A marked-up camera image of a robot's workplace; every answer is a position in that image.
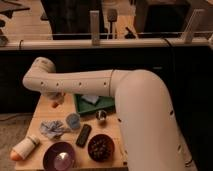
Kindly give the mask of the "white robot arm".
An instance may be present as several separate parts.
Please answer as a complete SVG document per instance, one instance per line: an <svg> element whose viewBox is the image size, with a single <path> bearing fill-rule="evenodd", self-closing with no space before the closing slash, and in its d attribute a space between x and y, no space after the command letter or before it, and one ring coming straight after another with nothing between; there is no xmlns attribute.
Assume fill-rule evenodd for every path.
<svg viewBox="0 0 213 171"><path fill-rule="evenodd" d="M186 171L172 100L155 73L143 69L57 73L51 60L38 57L23 85L57 102L64 93L114 98L129 171Z"/></svg>

